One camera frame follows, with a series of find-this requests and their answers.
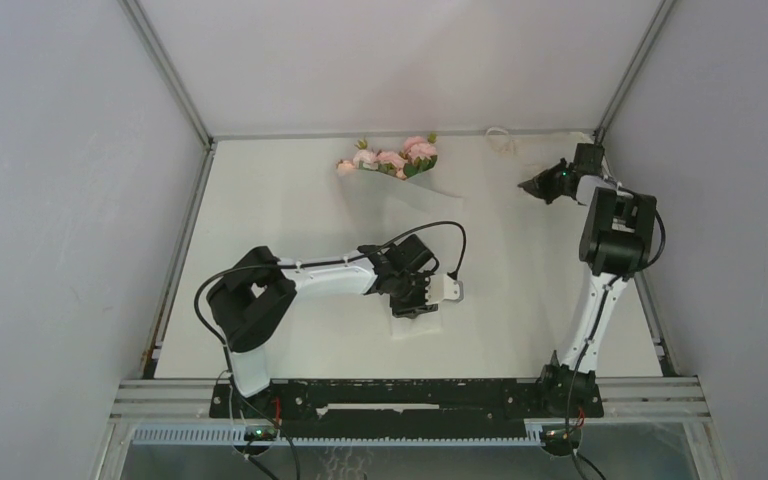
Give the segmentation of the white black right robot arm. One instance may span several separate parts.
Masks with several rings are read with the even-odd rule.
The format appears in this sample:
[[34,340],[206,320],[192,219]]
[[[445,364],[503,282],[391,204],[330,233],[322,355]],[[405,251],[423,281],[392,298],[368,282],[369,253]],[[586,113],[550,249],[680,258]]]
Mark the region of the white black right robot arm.
[[565,340],[538,380],[539,406],[552,416],[597,395],[598,356],[616,303],[666,246],[657,199],[606,173],[604,156],[602,145],[579,143],[571,161],[561,159],[518,184],[546,204],[568,197],[588,209],[578,247],[585,266],[582,293]]

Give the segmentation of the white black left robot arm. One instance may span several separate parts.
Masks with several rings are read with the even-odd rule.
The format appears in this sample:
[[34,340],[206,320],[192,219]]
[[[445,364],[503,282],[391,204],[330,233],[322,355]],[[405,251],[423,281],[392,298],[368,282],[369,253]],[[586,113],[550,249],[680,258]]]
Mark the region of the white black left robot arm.
[[349,253],[300,261],[279,258],[266,246],[250,250],[198,290],[210,307],[231,372],[234,404],[250,417],[265,414],[273,394],[265,345],[291,305],[303,298],[379,295],[399,324],[458,302],[464,288],[415,234],[388,245],[361,245]]

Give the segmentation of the cream ribbon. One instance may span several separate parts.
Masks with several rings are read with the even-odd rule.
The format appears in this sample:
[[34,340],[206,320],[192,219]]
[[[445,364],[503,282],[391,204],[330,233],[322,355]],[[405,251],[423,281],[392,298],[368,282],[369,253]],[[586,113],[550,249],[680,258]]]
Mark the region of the cream ribbon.
[[576,143],[592,143],[592,134],[575,130],[514,130],[501,126],[492,126],[483,132],[483,139],[487,147],[500,156],[516,156],[527,145],[535,142],[548,141],[574,141]]

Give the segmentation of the pink fake flower bouquet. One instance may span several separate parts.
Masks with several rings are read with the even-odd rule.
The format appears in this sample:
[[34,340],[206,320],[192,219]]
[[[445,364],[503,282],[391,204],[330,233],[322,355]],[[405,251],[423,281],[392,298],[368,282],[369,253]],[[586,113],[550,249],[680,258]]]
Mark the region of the pink fake flower bouquet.
[[396,151],[373,149],[366,138],[361,138],[354,144],[353,156],[339,160],[335,169],[339,175],[366,171],[408,180],[435,168],[439,160],[437,139],[435,132],[411,136]]

